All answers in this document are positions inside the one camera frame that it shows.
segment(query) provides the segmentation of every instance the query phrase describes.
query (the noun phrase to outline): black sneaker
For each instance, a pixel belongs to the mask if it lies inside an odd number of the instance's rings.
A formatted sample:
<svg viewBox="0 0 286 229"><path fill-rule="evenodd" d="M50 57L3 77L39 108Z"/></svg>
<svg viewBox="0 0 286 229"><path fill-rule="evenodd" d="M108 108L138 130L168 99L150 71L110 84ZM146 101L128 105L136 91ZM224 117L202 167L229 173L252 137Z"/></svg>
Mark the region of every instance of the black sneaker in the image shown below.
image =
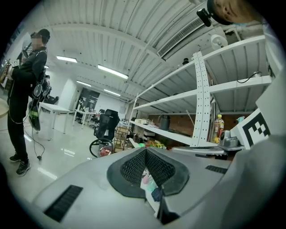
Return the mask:
<svg viewBox="0 0 286 229"><path fill-rule="evenodd" d="M31 168L31 165L30 165L29 161L27 163L20 161L20 165L19 165L19 168L17 169L16 173L19 176L24 176L30 168Z"/></svg>
<svg viewBox="0 0 286 229"><path fill-rule="evenodd" d="M15 153L14 156L10 157L10 161L11 162L17 162L20 161L21 159L19 158L19 156Z"/></svg>

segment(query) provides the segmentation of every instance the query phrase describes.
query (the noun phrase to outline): bottle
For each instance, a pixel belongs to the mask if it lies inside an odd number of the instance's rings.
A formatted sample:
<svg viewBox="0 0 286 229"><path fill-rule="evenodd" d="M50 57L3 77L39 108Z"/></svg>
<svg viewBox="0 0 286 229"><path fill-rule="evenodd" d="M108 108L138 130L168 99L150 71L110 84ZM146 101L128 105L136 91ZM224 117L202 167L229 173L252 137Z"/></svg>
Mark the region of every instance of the bottle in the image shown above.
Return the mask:
<svg viewBox="0 0 286 229"><path fill-rule="evenodd" d="M213 129L213 137L212 137L212 143L219 143L219 138L223 132L224 128L224 121L222 120L222 115L219 114L218 118L214 121L214 129Z"/></svg>

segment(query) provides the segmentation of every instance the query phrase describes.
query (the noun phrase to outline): person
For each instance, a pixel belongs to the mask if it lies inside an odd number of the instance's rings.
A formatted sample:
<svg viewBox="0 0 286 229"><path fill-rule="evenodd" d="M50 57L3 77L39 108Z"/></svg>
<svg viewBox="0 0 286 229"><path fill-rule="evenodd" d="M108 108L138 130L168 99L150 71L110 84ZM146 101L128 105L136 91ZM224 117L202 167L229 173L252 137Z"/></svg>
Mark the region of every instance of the person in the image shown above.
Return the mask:
<svg viewBox="0 0 286 229"><path fill-rule="evenodd" d="M268 70L272 77L277 77L286 68L286 56L280 41L268 22L252 7L247 0L208 0L210 16L223 25L241 25L258 21L263 25L265 50Z"/></svg>
<svg viewBox="0 0 286 229"><path fill-rule="evenodd" d="M15 155L10 157L12 162L20 162L16 173L24 176L31 168L26 151L24 139L24 122L29 95L44 72L47 60L46 44L50 39L50 32L46 29L34 33L32 36L33 51L20 66L10 68L7 76L13 80L13 85L8 94L8 132L15 148Z"/></svg>

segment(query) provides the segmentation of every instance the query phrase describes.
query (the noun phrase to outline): perforated metal upright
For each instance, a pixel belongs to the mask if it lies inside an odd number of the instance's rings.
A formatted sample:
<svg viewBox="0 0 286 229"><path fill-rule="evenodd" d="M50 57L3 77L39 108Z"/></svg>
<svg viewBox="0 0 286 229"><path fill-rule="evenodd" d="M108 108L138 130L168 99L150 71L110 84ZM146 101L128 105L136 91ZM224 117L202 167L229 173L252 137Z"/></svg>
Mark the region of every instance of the perforated metal upright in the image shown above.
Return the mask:
<svg viewBox="0 0 286 229"><path fill-rule="evenodd" d="M197 147L199 146L199 140L203 122L204 97L203 97L202 71L197 53L193 54L193 59L195 62L196 78L197 78L197 108L196 108L196 121L193 130L192 144L190 146Z"/></svg>
<svg viewBox="0 0 286 229"><path fill-rule="evenodd" d="M207 77L206 65L205 61L202 57L202 53L197 53L198 61L200 64L201 74L200 77L202 79L202 97L203 97L203 107L202 111L202 126L199 136L198 146L207 146L207 137L210 127L210 89L209 89L209 81Z"/></svg>

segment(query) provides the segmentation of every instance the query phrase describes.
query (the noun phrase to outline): black cable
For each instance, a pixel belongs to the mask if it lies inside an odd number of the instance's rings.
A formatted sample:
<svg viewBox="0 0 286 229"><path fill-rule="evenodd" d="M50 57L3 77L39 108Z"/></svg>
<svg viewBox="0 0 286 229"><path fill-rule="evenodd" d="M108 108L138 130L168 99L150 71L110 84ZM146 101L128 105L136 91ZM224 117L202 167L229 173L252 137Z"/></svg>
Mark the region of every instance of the black cable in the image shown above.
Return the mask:
<svg viewBox="0 0 286 229"><path fill-rule="evenodd" d="M34 139L33 127L32 127L32 136L33 136L33 137L31 137L31 136L27 133L25 127L24 127L24 130L25 130L26 134L27 134L31 139L33 139L33 141L34 141L34 151L35 151L36 157L38 158L37 153L36 153L36 148L35 148L35 142L37 142L37 141ZM42 152L42 154L41 154L41 156L40 156L40 157L42 157L43 153L45 152L45 147L44 147L41 143L39 143L39 142L37 142L37 143L38 143L39 145L41 145L41 146L43 147L43 149L44 149L43 152Z"/></svg>
<svg viewBox="0 0 286 229"><path fill-rule="evenodd" d="M258 74L258 73L261 73L261 74L262 74L262 72L258 71L258 72L253 73L246 81L244 81L244 82L239 82L239 81L237 80L237 82L240 83L240 84L244 84L244 83L246 83L247 81L249 81L249 79L250 79L252 76L254 76L255 74Z"/></svg>

